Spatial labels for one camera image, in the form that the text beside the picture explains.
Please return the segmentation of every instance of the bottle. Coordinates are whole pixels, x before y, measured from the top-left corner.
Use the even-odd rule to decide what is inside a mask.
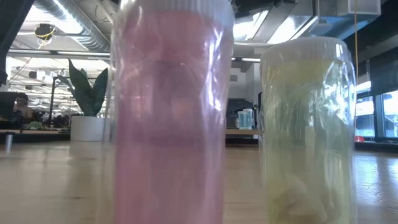
[[[261,59],[269,224],[356,224],[354,67],[346,44],[304,37]]]
[[[244,109],[243,112],[246,114],[246,128],[248,130],[253,129],[253,109]]]
[[[219,224],[231,4],[122,0],[119,7],[98,224]]]
[[[245,112],[239,111],[238,112],[238,119],[239,119],[239,129],[246,129]]]

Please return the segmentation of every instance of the white lid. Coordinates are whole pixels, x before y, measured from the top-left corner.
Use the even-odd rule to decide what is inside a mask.
[[[261,57],[262,66],[277,67],[298,60],[341,60],[351,63],[347,45],[331,37],[302,37],[274,45]]]
[[[197,12],[229,29],[232,29],[235,23],[234,11],[229,0],[135,0],[134,3],[144,9]]]

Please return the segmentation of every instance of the yellow liquid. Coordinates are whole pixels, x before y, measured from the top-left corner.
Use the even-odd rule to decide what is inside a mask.
[[[338,60],[269,68],[263,79],[269,224],[354,224],[353,74]]]

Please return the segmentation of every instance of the wooden table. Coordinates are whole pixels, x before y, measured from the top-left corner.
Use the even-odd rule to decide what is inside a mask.
[[[227,129],[226,134],[239,134],[239,135],[257,135],[258,130],[241,130],[241,129]]]
[[[15,144],[0,150],[1,224],[94,224],[97,143]],[[359,224],[398,223],[398,157],[355,157]],[[225,224],[266,224],[259,151],[228,148]]]
[[[16,134],[59,134],[57,130],[17,130],[17,129],[0,129],[0,133],[12,132]]]

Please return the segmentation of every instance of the exposed duct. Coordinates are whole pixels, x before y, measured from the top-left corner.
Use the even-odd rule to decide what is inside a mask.
[[[35,0],[34,6],[53,16],[54,24],[62,31],[76,34],[71,38],[89,51],[109,52],[107,38],[73,0]]]

